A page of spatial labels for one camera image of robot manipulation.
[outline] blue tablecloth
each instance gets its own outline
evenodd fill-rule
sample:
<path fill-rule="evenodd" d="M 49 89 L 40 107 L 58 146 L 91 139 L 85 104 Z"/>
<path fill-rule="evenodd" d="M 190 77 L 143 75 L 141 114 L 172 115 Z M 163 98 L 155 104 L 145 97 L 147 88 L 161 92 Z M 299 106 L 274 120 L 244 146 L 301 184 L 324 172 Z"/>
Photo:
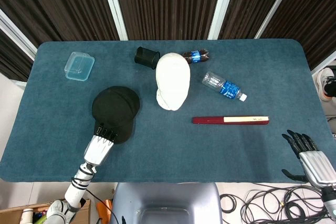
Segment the blue tablecloth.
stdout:
<path fill-rule="evenodd" d="M 155 71 L 134 63 L 139 47 L 183 53 L 207 48 L 211 59 L 190 65 L 188 97 L 178 111 L 156 102 Z M 68 80 L 73 51 L 95 58 L 89 79 Z M 245 102 L 201 83 L 212 71 L 239 85 Z M 282 168 L 303 174 L 287 129 L 310 135 L 336 165 L 328 128 L 300 44 L 289 39 L 47 42 L 36 56 L 0 177 L 13 182 L 69 181 L 91 140 L 91 105 L 110 86 L 140 97 L 132 137 L 115 145 L 96 182 L 289 182 Z M 193 116 L 265 115 L 268 125 L 196 125 Z"/>

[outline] brown curtain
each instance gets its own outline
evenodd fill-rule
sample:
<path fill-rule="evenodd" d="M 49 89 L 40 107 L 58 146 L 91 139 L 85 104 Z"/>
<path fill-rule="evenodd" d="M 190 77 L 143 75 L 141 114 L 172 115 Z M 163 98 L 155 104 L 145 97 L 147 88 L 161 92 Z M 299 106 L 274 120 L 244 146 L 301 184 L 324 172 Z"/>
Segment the brown curtain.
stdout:
<path fill-rule="evenodd" d="M 0 0 L 0 8 L 36 47 L 119 39 L 107 0 Z"/>
<path fill-rule="evenodd" d="M 291 38 L 311 69 L 336 50 L 336 0 L 283 0 L 262 38 Z"/>
<path fill-rule="evenodd" d="M 33 61 L 0 30 L 0 72 L 6 77 L 27 81 Z"/>
<path fill-rule="evenodd" d="M 219 39 L 254 38 L 275 0 L 230 0 Z"/>
<path fill-rule="evenodd" d="M 128 38 L 206 39 L 217 0 L 119 0 Z"/>

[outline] shoe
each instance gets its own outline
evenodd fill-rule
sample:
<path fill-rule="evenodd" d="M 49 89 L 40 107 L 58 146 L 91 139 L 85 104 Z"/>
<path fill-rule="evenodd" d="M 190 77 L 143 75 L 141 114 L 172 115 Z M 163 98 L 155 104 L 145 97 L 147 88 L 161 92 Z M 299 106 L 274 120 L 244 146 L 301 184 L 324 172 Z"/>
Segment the shoe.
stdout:
<path fill-rule="evenodd" d="M 325 68 L 318 73 L 316 83 L 318 86 L 319 97 L 323 102 L 331 101 L 332 97 L 327 96 L 324 91 L 324 86 L 334 81 L 336 81 L 336 79 L 330 68 Z"/>

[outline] blue bottle label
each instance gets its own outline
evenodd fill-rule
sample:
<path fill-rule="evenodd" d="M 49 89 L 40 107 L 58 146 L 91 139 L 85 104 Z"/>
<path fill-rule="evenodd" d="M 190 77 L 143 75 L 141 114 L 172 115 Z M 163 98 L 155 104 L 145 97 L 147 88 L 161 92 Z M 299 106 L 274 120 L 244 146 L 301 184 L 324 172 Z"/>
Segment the blue bottle label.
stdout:
<path fill-rule="evenodd" d="M 223 84 L 220 93 L 225 95 L 226 97 L 229 97 L 230 99 L 235 99 L 238 91 L 239 91 L 239 87 L 237 85 L 229 81 L 226 81 Z"/>
<path fill-rule="evenodd" d="M 201 61 L 201 55 L 199 51 L 191 51 L 191 59 L 192 62 L 200 62 Z"/>

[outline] orange object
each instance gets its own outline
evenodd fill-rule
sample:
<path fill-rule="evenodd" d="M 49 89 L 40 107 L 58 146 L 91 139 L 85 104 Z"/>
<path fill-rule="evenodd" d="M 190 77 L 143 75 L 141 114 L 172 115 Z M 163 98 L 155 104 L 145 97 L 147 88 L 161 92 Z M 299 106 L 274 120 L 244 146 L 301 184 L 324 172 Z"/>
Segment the orange object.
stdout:
<path fill-rule="evenodd" d="M 109 199 L 105 200 L 105 204 L 112 209 L 112 201 Z M 99 218 L 101 218 L 101 224 L 109 224 L 111 219 L 111 211 L 106 208 L 106 206 L 102 202 L 98 202 L 96 204 L 96 209 L 99 215 Z"/>

